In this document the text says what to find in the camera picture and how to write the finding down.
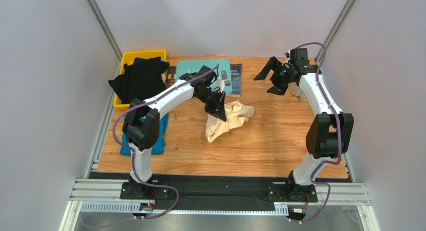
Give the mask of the cream t-shirt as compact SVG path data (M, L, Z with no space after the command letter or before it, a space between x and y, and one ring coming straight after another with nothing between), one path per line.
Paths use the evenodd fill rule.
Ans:
M240 101L227 103L224 108L226 121L222 121L210 114L207 115L205 135L209 143L214 142L218 137L233 129L241 128L255 114L253 106L242 104Z

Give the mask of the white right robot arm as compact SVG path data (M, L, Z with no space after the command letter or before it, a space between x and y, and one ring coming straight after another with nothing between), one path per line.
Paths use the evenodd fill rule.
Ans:
M321 67L309 65L306 58L280 62L271 57L255 81L265 80L273 72L269 94L283 96L290 84L296 84L307 97L314 114L306 136L307 154L288 177L287 187L294 190L316 184L318 174L327 165L337 166L348 150L355 119L345 113L327 90Z

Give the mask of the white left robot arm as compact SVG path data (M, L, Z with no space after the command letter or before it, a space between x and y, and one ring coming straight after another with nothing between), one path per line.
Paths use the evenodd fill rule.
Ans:
M160 138L161 119L180 104L193 98L205 104L205 112L226 122L226 82L218 78L214 88L205 81L192 77L179 80L159 95L140 101L136 99L126 114L123 133L131 150L131 180L137 185L153 187L149 183L153 172L152 148Z

